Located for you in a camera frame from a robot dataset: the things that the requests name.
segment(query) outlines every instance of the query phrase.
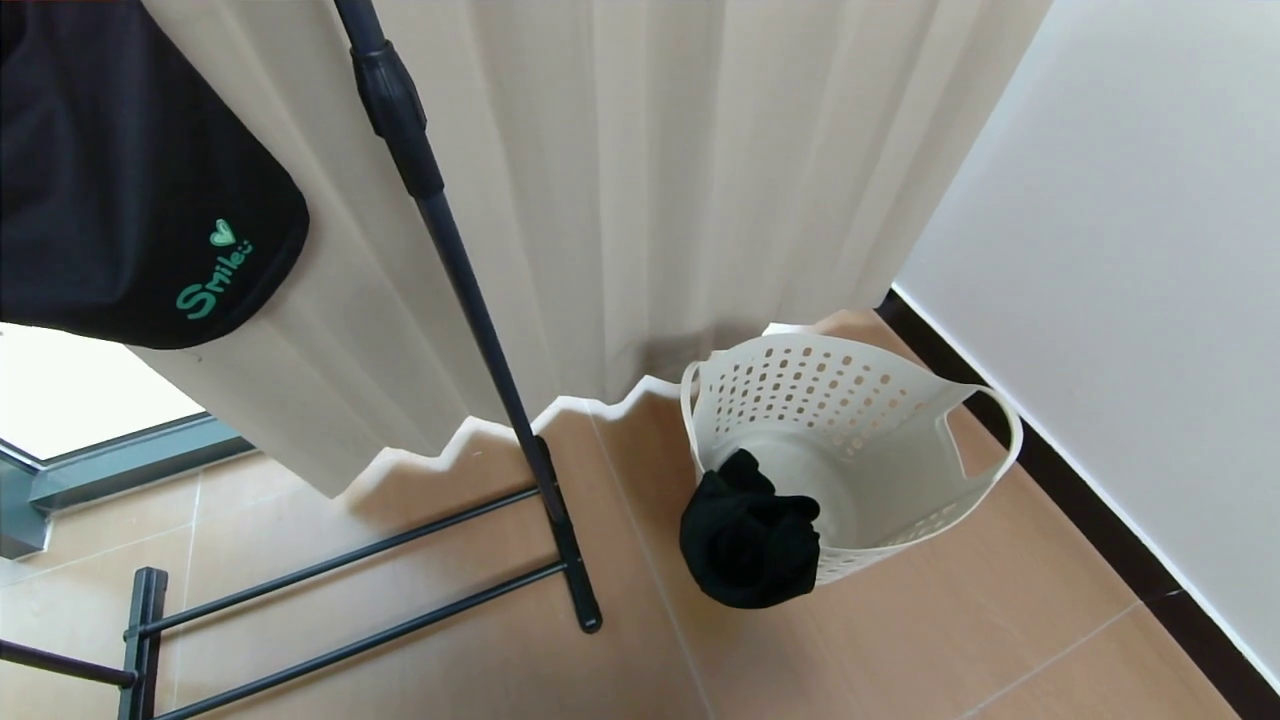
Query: basket handle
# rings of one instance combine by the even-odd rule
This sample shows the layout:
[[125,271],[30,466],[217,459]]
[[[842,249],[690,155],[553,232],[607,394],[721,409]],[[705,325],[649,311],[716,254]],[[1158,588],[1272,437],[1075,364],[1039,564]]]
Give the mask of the basket handle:
[[698,439],[694,436],[694,383],[698,380],[694,377],[700,366],[701,361],[694,360],[685,368],[685,375],[680,379],[680,413],[685,419],[685,432],[689,433],[689,450],[695,457],[698,456]]
[[987,393],[987,397],[995,400],[996,405],[998,405],[1000,410],[1005,414],[1005,420],[1009,423],[1009,454],[1005,455],[1005,457],[1000,462],[996,462],[995,465],[988,468],[987,471],[980,473],[973,478],[969,478],[970,480],[975,482],[980,480],[982,483],[992,486],[995,484],[996,480],[1002,478],[1005,473],[1009,471],[1010,468],[1014,466],[1014,462],[1018,462],[1018,454],[1023,450],[1023,421],[1018,416],[1018,413],[1015,413],[1014,409],[1009,405],[1009,401],[1005,400],[1005,396],[1000,395],[998,392],[991,389],[987,386],[970,386],[970,387],[973,388],[974,392],[984,392]]

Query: green heart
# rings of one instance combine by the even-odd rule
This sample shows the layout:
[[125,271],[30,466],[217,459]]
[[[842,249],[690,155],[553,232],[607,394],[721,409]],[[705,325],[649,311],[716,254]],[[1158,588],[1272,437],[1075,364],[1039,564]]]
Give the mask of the green heart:
[[218,229],[209,233],[209,242],[214,243],[216,247],[236,245],[236,233],[232,232],[232,227],[227,224],[227,220],[219,219],[214,223],[214,227]]

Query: laundry basket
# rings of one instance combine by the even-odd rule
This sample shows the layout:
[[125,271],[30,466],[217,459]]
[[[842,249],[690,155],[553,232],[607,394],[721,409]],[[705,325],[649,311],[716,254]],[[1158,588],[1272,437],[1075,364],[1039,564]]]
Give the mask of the laundry basket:
[[[946,416],[974,392],[996,400],[1011,439],[1000,462],[968,478]],[[817,584],[959,523],[1023,442],[1018,415],[989,388],[817,334],[771,334],[714,352],[685,370],[680,400],[699,478],[745,448],[778,495],[818,501]]]

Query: basket bottom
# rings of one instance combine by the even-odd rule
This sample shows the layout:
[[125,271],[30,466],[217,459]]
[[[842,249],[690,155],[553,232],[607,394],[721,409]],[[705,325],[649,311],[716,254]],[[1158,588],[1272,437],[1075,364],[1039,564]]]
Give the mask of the basket bottom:
[[780,434],[777,428],[744,430],[712,448],[707,468],[719,468],[737,450],[760,464],[778,495],[804,495],[818,501],[813,527],[823,547],[863,547],[858,537],[858,502],[849,483],[849,465],[832,456],[826,443],[805,433]]

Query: curtain fold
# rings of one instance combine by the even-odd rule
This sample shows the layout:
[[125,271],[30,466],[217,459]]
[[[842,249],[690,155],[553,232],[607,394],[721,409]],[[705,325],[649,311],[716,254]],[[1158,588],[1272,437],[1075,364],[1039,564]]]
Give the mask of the curtain fold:
[[[503,414],[328,3],[151,0],[289,169],[308,247],[147,364],[321,492]],[[381,1],[530,415],[874,306],[1048,0]]]

